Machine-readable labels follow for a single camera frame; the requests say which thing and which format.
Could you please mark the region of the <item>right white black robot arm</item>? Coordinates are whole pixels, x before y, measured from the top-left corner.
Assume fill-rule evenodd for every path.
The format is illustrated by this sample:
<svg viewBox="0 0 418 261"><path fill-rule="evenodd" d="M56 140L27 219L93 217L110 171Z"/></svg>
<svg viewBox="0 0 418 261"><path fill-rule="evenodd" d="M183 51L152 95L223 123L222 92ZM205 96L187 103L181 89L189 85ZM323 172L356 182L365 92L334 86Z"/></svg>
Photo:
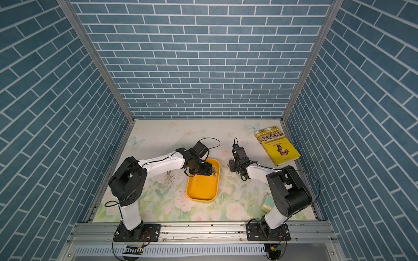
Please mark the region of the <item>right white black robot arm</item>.
<svg viewBox="0 0 418 261"><path fill-rule="evenodd" d="M230 171L239 174L243 181L254 179L267 184L273 198L274 207L261 218L255 233L268 241L289 240L284 231L285 223L314 202L314 196L297 170L289 165L280 169L261 166L250 160L238 144L233 145L232 153Z"/></svg>

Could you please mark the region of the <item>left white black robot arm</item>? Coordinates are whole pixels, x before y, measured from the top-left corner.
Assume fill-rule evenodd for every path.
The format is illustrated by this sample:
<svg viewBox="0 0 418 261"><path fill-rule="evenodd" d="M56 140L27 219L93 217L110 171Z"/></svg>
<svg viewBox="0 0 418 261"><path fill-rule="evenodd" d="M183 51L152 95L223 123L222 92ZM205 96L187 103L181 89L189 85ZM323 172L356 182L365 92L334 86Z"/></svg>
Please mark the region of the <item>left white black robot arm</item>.
<svg viewBox="0 0 418 261"><path fill-rule="evenodd" d="M133 231L142 225L137 204L148 178L179 169L183 169L189 177L211 176L213 168L206 161L209 152L210 149L198 141L188 150L181 147L156 158L143 160L126 158L108 183L113 196L118 199L123 228Z"/></svg>

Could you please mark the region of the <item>yellow plastic storage tray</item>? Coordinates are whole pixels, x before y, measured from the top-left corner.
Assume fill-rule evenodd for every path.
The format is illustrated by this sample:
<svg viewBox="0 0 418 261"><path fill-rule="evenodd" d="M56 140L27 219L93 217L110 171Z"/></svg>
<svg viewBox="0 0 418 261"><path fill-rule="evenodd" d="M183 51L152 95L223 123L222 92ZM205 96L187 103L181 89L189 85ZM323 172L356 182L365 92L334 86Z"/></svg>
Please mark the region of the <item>yellow plastic storage tray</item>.
<svg viewBox="0 0 418 261"><path fill-rule="evenodd" d="M192 201L210 203L217 197L221 176L221 164L216 159L211 158L207 162L214 168L215 175L196 175L188 179L186 195Z"/></svg>

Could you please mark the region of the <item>pile of silver screws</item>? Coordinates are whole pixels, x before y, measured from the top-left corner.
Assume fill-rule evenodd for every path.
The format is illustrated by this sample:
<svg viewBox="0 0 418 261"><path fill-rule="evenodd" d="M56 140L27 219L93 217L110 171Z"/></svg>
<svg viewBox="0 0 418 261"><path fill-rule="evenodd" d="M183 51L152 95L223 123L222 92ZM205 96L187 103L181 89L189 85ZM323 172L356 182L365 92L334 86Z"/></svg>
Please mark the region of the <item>pile of silver screws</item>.
<svg viewBox="0 0 418 261"><path fill-rule="evenodd" d="M214 167L211 167L210 168L210 176L213 176L214 178L216 178L217 177L217 171L216 171L216 168L214 168Z"/></svg>

